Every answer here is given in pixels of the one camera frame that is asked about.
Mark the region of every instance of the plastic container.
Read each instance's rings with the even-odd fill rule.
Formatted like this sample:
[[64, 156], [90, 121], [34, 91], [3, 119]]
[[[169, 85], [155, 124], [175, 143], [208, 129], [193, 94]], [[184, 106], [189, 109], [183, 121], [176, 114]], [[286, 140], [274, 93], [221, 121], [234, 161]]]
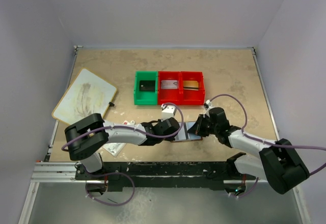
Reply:
[[[195, 80], [199, 83], [199, 90], [185, 90], [183, 89], [184, 80]], [[205, 100], [205, 87], [204, 78], [202, 72], [181, 72], [181, 83], [180, 88], [182, 94], [182, 105], [203, 105]]]
[[[141, 80], [154, 80], [155, 91], [140, 91], [139, 83]], [[157, 71], [136, 71], [133, 101], [135, 105], [157, 105], [157, 84], [158, 72]]]
[[[177, 80], [178, 89], [162, 89], [161, 81], [162, 80]], [[174, 71], [159, 71], [158, 72], [158, 105], [163, 103], [171, 102], [177, 105], [181, 105], [182, 101], [182, 91], [180, 88], [181, 73]]]

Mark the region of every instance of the whiteboard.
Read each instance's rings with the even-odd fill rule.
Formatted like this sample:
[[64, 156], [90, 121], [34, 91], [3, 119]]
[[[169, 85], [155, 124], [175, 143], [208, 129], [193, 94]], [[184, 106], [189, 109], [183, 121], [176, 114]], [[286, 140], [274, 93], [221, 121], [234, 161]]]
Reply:
[[117, 88], [88, 69], [82, 69], [52, 112], [71, 125], [93, 113], [104, 116]]

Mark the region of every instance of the black object in green bin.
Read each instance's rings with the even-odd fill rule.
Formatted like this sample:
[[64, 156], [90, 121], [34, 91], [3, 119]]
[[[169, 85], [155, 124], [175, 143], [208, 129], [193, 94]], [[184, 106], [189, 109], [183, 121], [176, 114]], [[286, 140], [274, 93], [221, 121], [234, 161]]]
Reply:
[[140, 80], [139, 91], [155, 92], [155, 81], [154, 80]]

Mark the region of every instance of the white wall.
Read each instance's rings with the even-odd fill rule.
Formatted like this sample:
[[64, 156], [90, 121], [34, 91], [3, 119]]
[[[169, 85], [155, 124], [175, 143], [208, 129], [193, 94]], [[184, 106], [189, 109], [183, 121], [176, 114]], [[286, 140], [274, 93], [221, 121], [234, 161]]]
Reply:
[[52, 0], [73, 43], [92, 47], [248, 47], [283, 0]]
[[0, 0], [0, 216], [18, 223], [35, 160], [43, 160], [73, 46], [50, 0]]
[[[284, 0], [258, 46], [258, 63], [280, 136], [326, 146], [326, 0]], [[323, 152], [299, 151], [309, 170]], [[302, 184], [314, 223], [325, 223], [326, 170]]]

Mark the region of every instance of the tabletop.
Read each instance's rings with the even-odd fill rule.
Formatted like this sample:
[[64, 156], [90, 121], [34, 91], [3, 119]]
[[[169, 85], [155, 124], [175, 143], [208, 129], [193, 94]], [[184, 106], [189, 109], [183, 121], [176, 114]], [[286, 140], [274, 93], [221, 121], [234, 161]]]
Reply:
[[[71, 76], [71, 81], [82, 68], [115, 85], [118, 89], [104, 119], [123, 123], [157, 120], [159, 106], [137, 106], [133, 103], [135, 72], [201, 71], [206, 90], [205, 99], [227, 93], [238, 98], [248, 113], [246, 131], [260, 137], [276, 139], [273, 122], [265, 100], [258, 71], [250, 49], [81, 49]], [[230, 124], [241, 127], [245, 117], [241, 107], [229, 97], [214, 100], [222, 107]], [[195, 121], [205, 110], [202, 106], [181, 106], [184, 120]], [[66, 143], [66, 124], [59, 122], [49, 161], [70, 161], [69, 154], [61, 151]], [[155, 146], [127, 144], [114, 157], [107, 150], [98, 151], [103, 161], [225, 161], [238, 153], [218, 142], [211, 135], [202, 141], [162, 142]]]

